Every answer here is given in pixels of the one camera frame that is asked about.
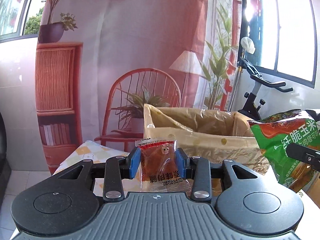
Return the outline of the white cloth on pole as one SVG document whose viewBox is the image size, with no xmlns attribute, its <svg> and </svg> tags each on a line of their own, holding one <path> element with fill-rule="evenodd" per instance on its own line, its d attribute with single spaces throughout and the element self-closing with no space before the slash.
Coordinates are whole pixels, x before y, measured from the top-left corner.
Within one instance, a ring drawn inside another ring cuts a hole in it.
<svg viewBox="0 0 320 240">
<path fill-rule="evenodd" d="M 242 46 L 242 48 L 250 53 L 250 54 L 254 54 L 255 52 L 255 45 L 254 45 L 254 42 L 251 38 L 249 37 L 243 37 L 240 41 L 240 44 Z"/>
</svg>

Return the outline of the patterned tablecloth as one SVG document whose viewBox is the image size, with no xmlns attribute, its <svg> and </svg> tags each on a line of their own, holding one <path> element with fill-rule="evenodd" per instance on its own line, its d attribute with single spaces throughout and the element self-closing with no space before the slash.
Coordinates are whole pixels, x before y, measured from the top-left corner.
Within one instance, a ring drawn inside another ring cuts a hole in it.
<svg viewBox="0 0 320 240">
<path fill-rule="evenodd" d="M 84 159 L 91 159 L 94 164 L 104 163 L 108 158 L 115 157 L 118 155 L 127 156 L 129 152 L 123 152 L 115 150 L 109 147 L 101 146 L 93 141 L 86 141 L 81 144 L 75 151 L 71 153 L 57 168 L 54 174 L 57 174 L 64 169 L 76 164 L 77 162 Z M 123 189 L 125 196 L 128 192 L 139 192 L 140 191 L 140 168 L 137 171 L 134 179 L 123 179 Z"/>
</svg>

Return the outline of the printed room backdrop cloth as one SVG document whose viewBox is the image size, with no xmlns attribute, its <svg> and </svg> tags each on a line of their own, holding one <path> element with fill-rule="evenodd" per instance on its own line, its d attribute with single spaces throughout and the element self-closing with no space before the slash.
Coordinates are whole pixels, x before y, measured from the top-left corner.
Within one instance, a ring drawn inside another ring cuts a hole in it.
<svg viewBox="0 0 320 240">
<path fill-rule="evenodd" d="M 228 111 L 242 0 L 46 0 L 35 103 L 49 171 L 84 141 L 128 150 L 154 106 Z"/>
</svg>

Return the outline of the green corn snack bag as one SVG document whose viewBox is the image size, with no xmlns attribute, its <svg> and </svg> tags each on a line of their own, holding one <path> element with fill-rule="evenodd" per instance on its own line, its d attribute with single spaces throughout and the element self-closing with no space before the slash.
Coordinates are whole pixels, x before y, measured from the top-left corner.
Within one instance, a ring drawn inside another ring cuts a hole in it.
<svg viewBox="0 0 320 240">
<path fill-rule="evenodd" d="M 248 123 L 279 184 L 298 192 L 312 180 L 316 171 L 286 152 L 291 143 L 319 150 L 318 126 L 307 111 L 292 109 Z"/>
</svg>

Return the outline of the cardboard box with plastic liner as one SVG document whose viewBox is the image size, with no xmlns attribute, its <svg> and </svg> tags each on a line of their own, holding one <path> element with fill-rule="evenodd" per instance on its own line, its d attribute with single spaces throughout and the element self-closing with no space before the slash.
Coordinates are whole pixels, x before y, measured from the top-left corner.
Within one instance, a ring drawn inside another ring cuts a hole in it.
<svg viewBox="0 0 320 240">
<path fill-rule="evenodd" d="M 144 136 L 175 138 L 189 155 L 212 163 L 233 159 L 265 174 L 268 160 L 260 152 L 249 118 L 239 112 L 144 105 Z"/>
</svg>

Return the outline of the small red jerky packet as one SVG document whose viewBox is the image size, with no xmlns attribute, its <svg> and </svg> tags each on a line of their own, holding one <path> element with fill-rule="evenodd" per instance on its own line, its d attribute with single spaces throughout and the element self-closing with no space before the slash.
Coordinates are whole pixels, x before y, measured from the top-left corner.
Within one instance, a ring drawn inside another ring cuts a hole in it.
<svg viewBox="0 0 320 240">
<path fill-rule="evenodd" d="M 135 142 L 141 151 L 140 190 L 142 192 L 191 192 L 175 163 L 176 138 L 141 139 Z"/>
</svg>

